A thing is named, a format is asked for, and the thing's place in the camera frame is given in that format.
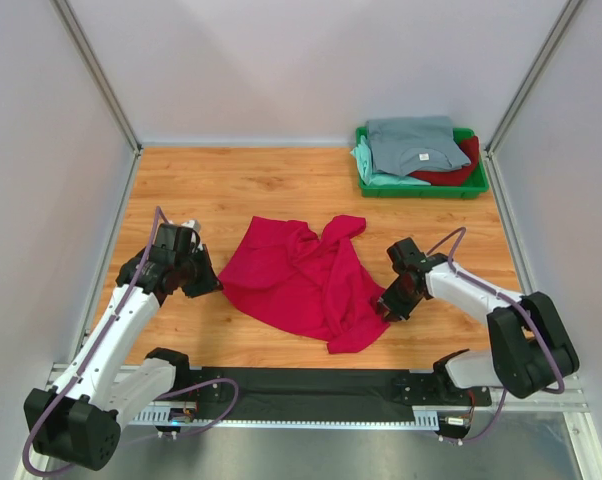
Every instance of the teal cloth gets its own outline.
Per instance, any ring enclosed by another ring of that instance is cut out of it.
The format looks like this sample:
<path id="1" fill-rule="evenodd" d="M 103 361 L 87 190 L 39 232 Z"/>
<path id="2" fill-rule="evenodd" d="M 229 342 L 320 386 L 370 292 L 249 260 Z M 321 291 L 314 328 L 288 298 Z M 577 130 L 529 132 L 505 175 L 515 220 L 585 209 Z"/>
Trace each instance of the teal cloth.
<path id="1" fill-rule="evenodd" d="M 350 152 L 357 160 L 357 169 L 359 175 L 368 186 L 383 187 L 383 186 L 406 186 L 406 185 L 430 185 L 429 182 L 419 180 L 410 176 L 398 177 L 388 173 L 372 172 L 372 150 L 368 144 L 366 137 L 361 137 L 360 143 Z"/>

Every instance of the gray floor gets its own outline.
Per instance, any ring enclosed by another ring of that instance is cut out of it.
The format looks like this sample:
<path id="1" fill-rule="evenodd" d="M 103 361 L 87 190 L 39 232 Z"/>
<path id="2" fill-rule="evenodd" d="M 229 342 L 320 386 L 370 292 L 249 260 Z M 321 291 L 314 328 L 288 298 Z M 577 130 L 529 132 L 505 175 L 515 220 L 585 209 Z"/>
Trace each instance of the gray floor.
<path id="1" fill-rule="evenodd" d="M 477 413 L 476 427 L 487 421 Z M 152 433 L 129 427 L 122 442 Z M 100 472 L 74 480 L 581 479 L 561 414 L 507 413 L 483 441 L 462 447 L 400 431 L 217 427 L 120 448 Z"/>

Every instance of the wooden tabletop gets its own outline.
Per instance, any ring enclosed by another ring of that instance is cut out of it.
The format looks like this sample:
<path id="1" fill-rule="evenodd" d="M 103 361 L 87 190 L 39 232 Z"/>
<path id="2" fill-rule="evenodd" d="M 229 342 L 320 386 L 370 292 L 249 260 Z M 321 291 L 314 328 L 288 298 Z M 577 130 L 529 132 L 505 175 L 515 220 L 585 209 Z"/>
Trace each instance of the wooden tabletop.
<path id="1" fill-rule="evenodd" d="M 386 249 L 412 236 L 427 250 L 455 228 L 468 233 L 456 256 L 466 269 L 518 289 L 499 215 L 490 193 L 475 200 L 361 197 L 345 148 L 148 148 L 101 295 L 98 317 L 120 266 L 146 243 L 154 207 L 175 223 L 199 220 L 217 273 L 229 261 L 253 215 L 307 221 L 320 233 L 335 215 L 365 217 L 353 240 L 361 263 L 382 286 L 394 278 Z M 449 245 L 442 247 L 445 253 Z M 169 297 L 132 348 L 140 364 L 155 347 L 187 353 L 191 365 L 332 368 L 429 368 L 451 352 L 483 349 L 487 331 L 440 300 L 422 301 L 357 354 L 327 353 L 325 343 L 279 331 L 244 315 L 222 293 Z"/>

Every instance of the gray folded shirt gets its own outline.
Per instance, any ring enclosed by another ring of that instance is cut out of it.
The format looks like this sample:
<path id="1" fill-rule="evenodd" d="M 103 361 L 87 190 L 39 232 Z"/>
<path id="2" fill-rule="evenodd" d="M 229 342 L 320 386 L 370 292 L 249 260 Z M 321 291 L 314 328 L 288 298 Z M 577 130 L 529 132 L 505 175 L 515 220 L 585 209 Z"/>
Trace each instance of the gray folded shirt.
<path id="1" fill-rule="evenodd" d="M 451 172 L 470 165 L 454 143 L 452 120 L 444 116 L 369 120 L 368 140 L 376 172 Z"/>

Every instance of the crumpled red fabric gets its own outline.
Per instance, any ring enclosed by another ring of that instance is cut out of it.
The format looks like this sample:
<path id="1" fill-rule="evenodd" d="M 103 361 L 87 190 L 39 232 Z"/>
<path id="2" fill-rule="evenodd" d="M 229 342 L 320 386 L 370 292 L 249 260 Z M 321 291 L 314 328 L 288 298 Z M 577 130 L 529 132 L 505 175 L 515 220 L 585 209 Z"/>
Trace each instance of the crumpled red fabric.
<path id="1" fill-rule="evenodd" d="M 253 217 L 219 275 L 223 293 L 268 325 L 327 341 L 330 353 L 359 352 L 388 328 L 376 313 L 384 289 L 350 240 L 365 226 L 364 218 L 339 215 L 319 238 L 306 222 Z"/>

